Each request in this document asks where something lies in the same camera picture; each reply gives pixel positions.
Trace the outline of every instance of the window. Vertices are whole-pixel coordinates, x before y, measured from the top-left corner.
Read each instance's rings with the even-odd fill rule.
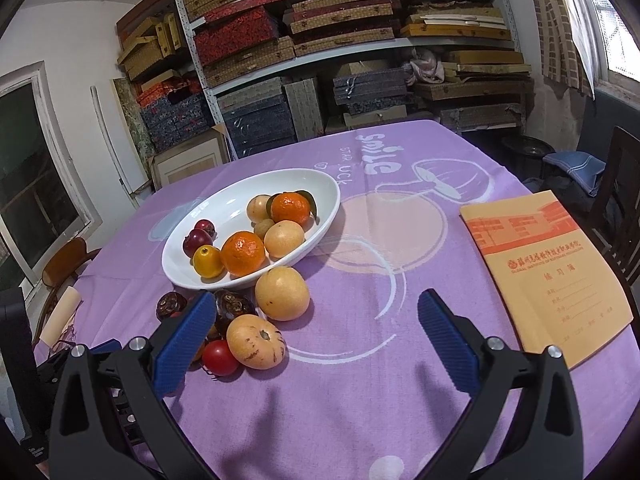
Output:
[[[640,81],[640,50],[609,0],[591,0],[598,16],[609,69]]]
[[[25,296],[50,257],[90,221],[61,178],[68,181],[41,70],[0,78],[0,290],[21,286]]]

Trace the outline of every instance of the orange notebook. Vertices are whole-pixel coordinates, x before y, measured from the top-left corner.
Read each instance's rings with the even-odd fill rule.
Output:
[[[460,215],[525,351],[556,345],[572,368],[631,322],[620,282],[551,191],[462,206]]]

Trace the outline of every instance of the metal screw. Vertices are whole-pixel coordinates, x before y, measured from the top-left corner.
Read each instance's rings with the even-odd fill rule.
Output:
[[[562,357],[562,350],[559,349],[557,346],[550,346],[549,348],[546,349],[546,351],[549,352],[549,355],[554,359],[559,359]]]
[[[490,337],[486,340],[487,346],[491,350],[503,350],[504,349],[504,341],[499,337]]]
[[[140,336],[135,337],[131,341],[129,341],[129,348],[135,351],[142,350],[145,346],[146,346],[146,339]]]
[[[71,349],[72,357],[80,357],[84,354],[84,345],[76,345]]]

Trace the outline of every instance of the green leaf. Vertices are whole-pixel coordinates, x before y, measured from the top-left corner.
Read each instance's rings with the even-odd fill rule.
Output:
[[[269,215],[269,218],[271,218],[271,220],[273,220],[273,217],[271,216],[271,204],[273,203],[273,199],[281,194],[282,193],[276,193],[275,195],[271,195],[267,200],[267,205],[265,207],[267,208],[267,215]]]
[[[318,219],[318,206],[316,205],[316,200],[314,199],[314,196],[308,191],[304,191],[304,190],[296,191],[296,193],[306,198],[306,201],[309,202],[309,205],[311,206],[311,214],[314,216],[315,219]]]

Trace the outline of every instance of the window pane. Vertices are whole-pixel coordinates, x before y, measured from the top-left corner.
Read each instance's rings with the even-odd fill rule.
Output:
[[[22,280],[24,280],[24,273],[9,253],[4,240],[0,238],[0,290],[20,286]]]
[[[604,37],[609,69],[640,81],[640,50],[609,0],[592,0]]]
[[[31,84],[0,97],[0,215],[31,267],[78,218],[53,165]]]

